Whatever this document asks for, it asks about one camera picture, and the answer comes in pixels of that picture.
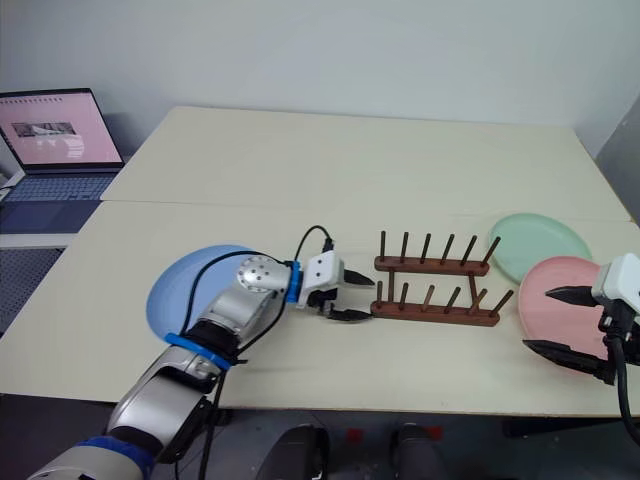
gray floor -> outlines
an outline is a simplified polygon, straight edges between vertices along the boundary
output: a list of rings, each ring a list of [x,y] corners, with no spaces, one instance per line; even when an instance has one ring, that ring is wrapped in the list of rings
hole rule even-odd
[[[77,441],[98,435],[110,406],[5,395],[0,400],[0,478],[23,479]],[[640,478],[640,451],[619,423],[509,439],[502,419],[463,415],[327,411],[237,411],[219,428],[209,462],[210,479],[252,479],[268,450],[288,428],[324,426],[332,443],[332,480],[390,479],[388,441],[405,422],[442,427],[436,442],[452,479]],[[348,441],[361,429],[362,441]],[[181,462],[181,479],[196,478],[202,438]],[[159,465],[153,480],[173,479]]]
[[[61,249],[0,250],[0,332],[9,328],[61,252]]]

laptop keyboard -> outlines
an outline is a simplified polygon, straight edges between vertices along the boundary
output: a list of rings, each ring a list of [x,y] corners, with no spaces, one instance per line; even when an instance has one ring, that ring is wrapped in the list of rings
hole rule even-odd
[[[99,200],[113,180],[111,175],[93,177],[27,177],[20,181],[5,202],[52,200]]]

white table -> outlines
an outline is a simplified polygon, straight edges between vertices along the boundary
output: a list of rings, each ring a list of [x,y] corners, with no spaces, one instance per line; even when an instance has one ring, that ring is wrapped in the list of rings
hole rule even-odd
[[[116,401],[165,347],[145,322],[145,302],[158,276],[198,248],[237,243],[291,258],[304,229],[330,229],[347,265],[373,278],[381,228],[388,251],[399,249],[402,232],[434,234],[441,252],[456,232],[451,256],[478,234],[475,255],[500,215],[392,215],[382,219],[325,209],[216,207],[145,202],[106,202],[84,226],[0,340],[0,390],[10,393]],[[605,262],[638,252],[640,232],[630,222],[559,217]],[[312,238],[304,255],[321,246]],[[402,275],[400,283],[409,277]],[[436,282],[443,302],[455,277],[411,277],[408,300],[421,299]],[[496,269],[478,280],[494,305],[515,288]],[[343,290],[341,301],[366,308],[373,291]],[[468,305],[466,288],[459,297]],[[615,389],[561,369],[520,342],[523,332],[511,301],[494,328],[373,319],[358,325],[291,310],[280,325],[248,352],[248,365],[234,367],[222,404],[260,408],[329,408],[514,415],[618,415]],[[640,369],[629,368],[634,413],[640,413]]]
[[[73,241],[75,233],[38,233],[0,235],[0,250],[28,248],[66,248]]]
[[[179,107],[103,200],[629,220],[573,130]]]

person's foot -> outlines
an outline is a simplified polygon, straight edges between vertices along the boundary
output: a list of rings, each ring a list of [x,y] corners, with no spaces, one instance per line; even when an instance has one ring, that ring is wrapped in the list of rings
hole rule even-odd
[[[391,436],[391,465],[398,480],[446,480],[447,474],[427,432],[403,425]]]

laptop screen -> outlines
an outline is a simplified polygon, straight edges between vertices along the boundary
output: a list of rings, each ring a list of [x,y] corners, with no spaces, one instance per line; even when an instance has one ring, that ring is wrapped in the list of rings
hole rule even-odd
[[[0,130],[26,172],[124,165],[89,89],[2,93]]]

